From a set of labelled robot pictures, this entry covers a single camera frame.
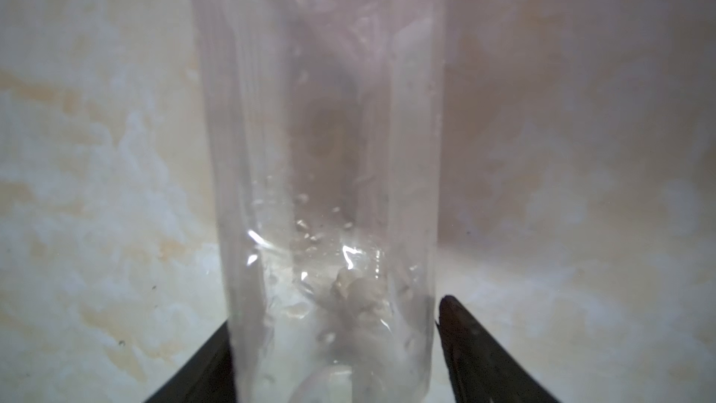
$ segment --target transparent container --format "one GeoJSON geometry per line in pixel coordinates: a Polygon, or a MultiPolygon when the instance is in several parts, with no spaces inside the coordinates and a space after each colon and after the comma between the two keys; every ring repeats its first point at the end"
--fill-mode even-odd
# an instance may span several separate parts
{"type": "Polygon", "coordinates": [[[422,401],[443,0],[192,6],[240,401],[422,401]]]}

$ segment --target marble tile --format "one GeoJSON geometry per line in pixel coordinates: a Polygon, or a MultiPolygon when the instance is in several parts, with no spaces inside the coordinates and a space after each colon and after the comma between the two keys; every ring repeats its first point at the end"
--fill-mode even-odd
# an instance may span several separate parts
{"type": "MultiPolygon", "coordinates": [[[[449,18],[439,289],[565,402],[711,401],[716,2],[449,18]]],[[[0,400],[140,401],[225,317],[198,76],[189,0],[0,0],[0,400]]]]}

